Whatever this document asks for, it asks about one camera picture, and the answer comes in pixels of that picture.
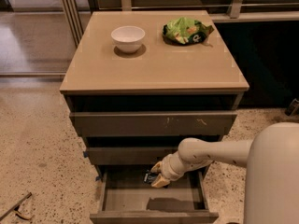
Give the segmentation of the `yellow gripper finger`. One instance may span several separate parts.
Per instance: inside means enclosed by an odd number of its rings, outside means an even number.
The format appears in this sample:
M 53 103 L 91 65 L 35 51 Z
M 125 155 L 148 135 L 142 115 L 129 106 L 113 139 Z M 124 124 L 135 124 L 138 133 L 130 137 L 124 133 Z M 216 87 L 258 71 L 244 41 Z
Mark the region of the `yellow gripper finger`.
M 158 174 L 156 179 L 151 183 L 151 186 L 153 188 L 162 188 L 162 187 L 166 187 L 167 185 L 170 184 L 170 180 L 163 177 L 161 174 Z
M 158 161 L 151 169 L 150 171 L 152 173 L 160 173 L 162 170 L 162 162 Z

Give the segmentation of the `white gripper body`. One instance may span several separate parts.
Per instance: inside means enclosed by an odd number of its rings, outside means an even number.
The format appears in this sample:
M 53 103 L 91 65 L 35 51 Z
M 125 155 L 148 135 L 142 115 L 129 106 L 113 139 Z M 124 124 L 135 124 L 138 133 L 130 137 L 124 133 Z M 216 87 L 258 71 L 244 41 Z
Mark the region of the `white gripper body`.
M 167 155 L 161 161 L 161 174 L 170 181 L 177 181 L 182 178 L 185 173 L 199 168 L 199 163 L 187 162 L 183 160 L 177 152 Z

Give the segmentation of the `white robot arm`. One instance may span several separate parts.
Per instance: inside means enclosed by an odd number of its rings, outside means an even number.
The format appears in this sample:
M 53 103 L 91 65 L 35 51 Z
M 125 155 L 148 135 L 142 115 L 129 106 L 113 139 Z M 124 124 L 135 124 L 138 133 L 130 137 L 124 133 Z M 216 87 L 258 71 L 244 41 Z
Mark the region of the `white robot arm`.
M 213 161 L 246 169 L 244 224 L 299 224 L 299 124 L 280 122 L 251 140 L 185 138 L 151 169 L 161 188 Z

